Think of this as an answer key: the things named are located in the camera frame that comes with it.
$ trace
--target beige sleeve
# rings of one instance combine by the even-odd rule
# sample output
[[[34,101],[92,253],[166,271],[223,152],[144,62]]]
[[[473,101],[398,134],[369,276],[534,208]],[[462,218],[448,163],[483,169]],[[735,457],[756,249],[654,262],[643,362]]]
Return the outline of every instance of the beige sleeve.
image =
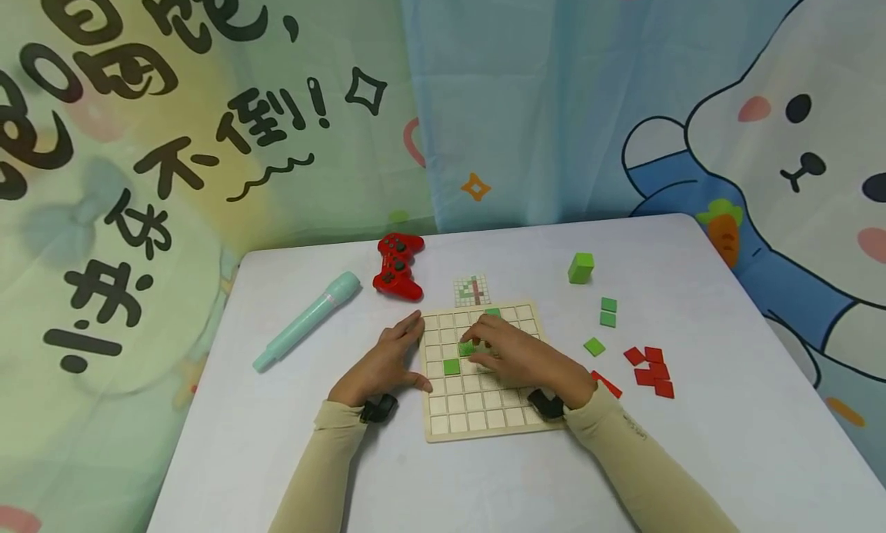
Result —
[[[643,533],[738,531],[711,495],[618,404],[605,387],[566,423],[594,454]]]
[[[366,432],[366,424],[360,422],[362,410],[323,401],[314,434],[268,533],[340,531],[351,458]]]

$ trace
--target red game controller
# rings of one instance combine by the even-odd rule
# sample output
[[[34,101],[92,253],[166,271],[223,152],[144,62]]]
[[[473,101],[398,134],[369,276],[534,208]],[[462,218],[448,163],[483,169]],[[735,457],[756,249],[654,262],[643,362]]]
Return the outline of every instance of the red game controller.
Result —
[[[417,301],[424,294],[421,287],[412,281],[412,270],[409,262],[415,252],[425,247],[425,240],[417,235],[403,235],[392,232],[378,242],[378,251],[382,253],[382,271],[372,280],[372,286],[386,295],[397,295],[401,298]]]

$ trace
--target red tile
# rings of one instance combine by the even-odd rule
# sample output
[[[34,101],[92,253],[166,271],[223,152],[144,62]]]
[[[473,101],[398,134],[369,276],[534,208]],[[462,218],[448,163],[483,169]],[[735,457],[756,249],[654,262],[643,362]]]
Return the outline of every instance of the red tile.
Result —
[[[655,380],[655,394],[659,397],[674,398],[674,383],[664,379]]]
[[[671,374],[667,371],[667,365],[652,362],[649,364],[649,371],[655,379],[671,379]]]
[[[630,351],[625,352],[625,358],[627,358],[628,362],[630,362],[635,368],[643,362],[646,362],[646,358],[643,358],[643,353],[640,352],[640,348],[637,347],[633,347]]]
[[[612,383],[610,383],[610,381],[608,379],[606,379],[606,377],[604,377],[600,374],[597,374],[597,372],[595,370],[591,371],[591,379],[593,379],[595,381],[602,381],[602,383],[604,383],[604,385],[606,385],[606,388],[610,389],[610,393],[612,393],[615,398],[621,398],[621,395],[622,395],[621,389],[614,386]]]
[[[646,347],[646,359],[649,362],[657,362],[658,364],[665,363],[665,354],[662,352],[660,348],[655,347]]]
[[[652,387],[655,385],[655,376],[652,374],[652,371],[635,368],[634,376],[637,378],[638,385],[643,385],[645,387]]]

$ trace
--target fabric backdrop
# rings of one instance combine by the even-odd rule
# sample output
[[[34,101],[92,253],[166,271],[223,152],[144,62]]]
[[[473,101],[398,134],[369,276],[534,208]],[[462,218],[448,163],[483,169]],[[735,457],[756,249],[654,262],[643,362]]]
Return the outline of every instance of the fabric backdrop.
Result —
[[[0,7],[0,531],[144,531],[241,255],[436,230],[400,1]]]
[[[0,531],[144,531],[245,252],[660,212],[886,480],[884,3],[0,0]]]

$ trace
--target curtain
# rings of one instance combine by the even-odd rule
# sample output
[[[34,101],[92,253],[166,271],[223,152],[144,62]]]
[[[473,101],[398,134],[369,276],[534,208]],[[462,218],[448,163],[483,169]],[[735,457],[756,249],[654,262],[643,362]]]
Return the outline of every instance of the curtain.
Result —
[[[241,255],[436,231],[400,1],[0,5],[0,531],[144,531]]]

